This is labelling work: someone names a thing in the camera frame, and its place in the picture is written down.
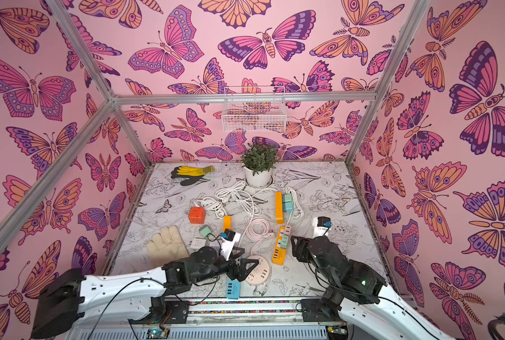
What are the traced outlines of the blue power strip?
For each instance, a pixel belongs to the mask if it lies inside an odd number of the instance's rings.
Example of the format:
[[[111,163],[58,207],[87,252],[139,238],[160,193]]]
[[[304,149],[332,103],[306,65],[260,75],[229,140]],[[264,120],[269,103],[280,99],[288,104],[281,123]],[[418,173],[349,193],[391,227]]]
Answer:
[[[238,300],[241,297],[241,282],[238,280],[227,280],[226,298],[229,300]]]

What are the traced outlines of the pink round socket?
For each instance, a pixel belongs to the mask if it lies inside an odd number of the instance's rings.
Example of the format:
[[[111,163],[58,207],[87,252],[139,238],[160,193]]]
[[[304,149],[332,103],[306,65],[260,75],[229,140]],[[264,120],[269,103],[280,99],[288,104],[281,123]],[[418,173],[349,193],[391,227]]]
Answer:
[[[260,255],[252,255],[249,259],[258,260],[259,264],[251,271],[245,282],[251,286],[264,284],[269,279],[271,272],[267,259]]]

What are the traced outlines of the small yellow power strip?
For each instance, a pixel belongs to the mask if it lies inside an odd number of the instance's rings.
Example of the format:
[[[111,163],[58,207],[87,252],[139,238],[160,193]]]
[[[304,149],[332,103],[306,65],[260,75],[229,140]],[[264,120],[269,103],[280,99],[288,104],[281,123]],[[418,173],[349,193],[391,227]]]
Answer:
[[[277,243],[278,243],[278,240],[280,237],[282,237],[283,235],[281,235],[281,230],[282,228],[284,227],[281,227],[279,228],[279,233],[277,235],[277,239],[276,239],[276,243],[275,243],[275,248],[272,252],[272,263],[274,265],[278,265],[278,266],[282,266],[284,264],[284,260],[285,260],[285,257],[286,257],[286,249],[281,249],[277,246]]]

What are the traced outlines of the white USB charger plug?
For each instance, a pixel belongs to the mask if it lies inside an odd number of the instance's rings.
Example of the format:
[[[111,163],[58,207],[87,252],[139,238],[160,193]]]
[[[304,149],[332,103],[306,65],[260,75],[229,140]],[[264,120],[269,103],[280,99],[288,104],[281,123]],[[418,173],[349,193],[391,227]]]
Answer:
[[[203,238],[194,238],[190,243],[190,249],[199,250],[207,245],[207,240]]]

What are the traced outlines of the green USB charger plug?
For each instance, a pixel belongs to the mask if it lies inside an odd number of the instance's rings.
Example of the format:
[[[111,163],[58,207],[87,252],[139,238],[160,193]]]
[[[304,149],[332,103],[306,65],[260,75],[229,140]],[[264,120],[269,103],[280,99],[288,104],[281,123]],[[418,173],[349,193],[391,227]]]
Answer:
[[[208,225],[201,226],[201,228],[199,229],[199,233],[206,239],[209,239],[209,236],[212,235],[211,229],[209,228]]]

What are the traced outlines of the orange cube socket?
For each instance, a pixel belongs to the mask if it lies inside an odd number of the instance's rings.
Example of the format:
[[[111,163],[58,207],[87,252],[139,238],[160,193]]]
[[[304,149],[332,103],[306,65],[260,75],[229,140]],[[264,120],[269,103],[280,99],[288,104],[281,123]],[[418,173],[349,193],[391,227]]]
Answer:
[[[203,207],[191,207],[188,219],[193,225],[202,225],[206,218],[206,211]]]

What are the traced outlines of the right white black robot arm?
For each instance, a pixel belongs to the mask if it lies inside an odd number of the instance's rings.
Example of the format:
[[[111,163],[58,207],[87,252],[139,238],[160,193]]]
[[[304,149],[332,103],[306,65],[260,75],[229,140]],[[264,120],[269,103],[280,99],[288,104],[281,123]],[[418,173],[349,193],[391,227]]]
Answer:
[[[313,275],[327,282],[318,299],[301,301],[310,321],[342,320],[375,339],[452,339],[398,295],[381,274],[348,259],[326,236],[291,237],[292,256],[313,266]]]

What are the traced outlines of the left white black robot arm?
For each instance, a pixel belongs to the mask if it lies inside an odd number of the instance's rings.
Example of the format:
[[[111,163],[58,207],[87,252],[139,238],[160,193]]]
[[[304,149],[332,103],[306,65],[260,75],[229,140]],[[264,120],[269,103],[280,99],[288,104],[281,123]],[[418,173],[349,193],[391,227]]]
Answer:
[[[259,263],[238,255],[225,258],[217,249],[204,246],[187,258],[144,272],[94,276],[70,269],[42,290],[31,337],[55,337],[81,323],[160,323],[170,314],[166,297],[221,275],[244,281]]]

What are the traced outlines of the green plug on small strip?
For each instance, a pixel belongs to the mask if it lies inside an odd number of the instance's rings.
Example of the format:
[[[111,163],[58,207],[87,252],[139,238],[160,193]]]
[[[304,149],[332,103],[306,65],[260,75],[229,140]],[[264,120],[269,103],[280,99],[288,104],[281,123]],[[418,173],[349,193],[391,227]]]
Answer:
[[[277,246],[281,249],[286,249],[288,246],[289,237],[287,235],[283,235],[279,238]]]

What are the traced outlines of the blue plug on rear strip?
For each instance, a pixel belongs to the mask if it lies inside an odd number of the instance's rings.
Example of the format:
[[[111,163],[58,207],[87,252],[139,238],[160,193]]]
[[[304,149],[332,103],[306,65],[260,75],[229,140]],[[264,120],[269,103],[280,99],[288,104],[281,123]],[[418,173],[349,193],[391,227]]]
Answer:
[[[294,211],[294,204],[292,202],[283,202],[283,211],[291,213]]]

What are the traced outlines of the orange power strip rear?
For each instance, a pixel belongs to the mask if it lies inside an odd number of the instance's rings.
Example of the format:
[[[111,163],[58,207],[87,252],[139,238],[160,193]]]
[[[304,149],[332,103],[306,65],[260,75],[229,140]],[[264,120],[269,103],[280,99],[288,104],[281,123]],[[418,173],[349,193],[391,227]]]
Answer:
[[[275,193],[275,220],[278,225],[284,224],[283,194],[280,191]]]

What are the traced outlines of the beige cloth glove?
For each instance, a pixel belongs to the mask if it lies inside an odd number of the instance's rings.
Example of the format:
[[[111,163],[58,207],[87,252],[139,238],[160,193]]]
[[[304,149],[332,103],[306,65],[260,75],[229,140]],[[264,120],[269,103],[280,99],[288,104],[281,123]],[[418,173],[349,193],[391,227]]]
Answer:
[[[185,244],[176,226],[161,228],[146,243],[149,261],[153,267],[189,257]]]

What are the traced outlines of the yellow black work gloves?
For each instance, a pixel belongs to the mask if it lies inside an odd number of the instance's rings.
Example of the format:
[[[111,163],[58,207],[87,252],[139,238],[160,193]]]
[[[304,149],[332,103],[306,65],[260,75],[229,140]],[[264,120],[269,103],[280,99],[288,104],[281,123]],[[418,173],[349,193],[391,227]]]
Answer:
[[[189,166],[179,166],[171,171],[172,179],[181,179],[181,186],[191,186],[198,182],[206,181],[205,176],[214,171],[213,166],[209,167],[189,167]]]

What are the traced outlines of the potted green plant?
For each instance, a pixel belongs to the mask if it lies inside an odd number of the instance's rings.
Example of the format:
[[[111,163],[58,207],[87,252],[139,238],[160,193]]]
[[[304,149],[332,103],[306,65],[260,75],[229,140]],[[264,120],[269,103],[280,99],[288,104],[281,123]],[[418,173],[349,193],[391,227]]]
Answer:
[[[272,178],[272,170],[277,162],[277,150],[262,143],[252,143],[248,146],[249,149],[241,157],[245,181],[253,188],[265,188]]]

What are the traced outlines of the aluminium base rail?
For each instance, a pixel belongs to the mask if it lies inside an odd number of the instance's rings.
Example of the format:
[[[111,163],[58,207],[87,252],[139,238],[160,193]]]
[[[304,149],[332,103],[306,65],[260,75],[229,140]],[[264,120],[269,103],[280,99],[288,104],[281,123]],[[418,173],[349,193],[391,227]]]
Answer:
[[[75,326],[65,339],[407,339],[371,314],[354,310],[355,322],[324,317],[313,298],[206,300],[183,307],[175,299],[168,319],[156,324],[102,321]]]

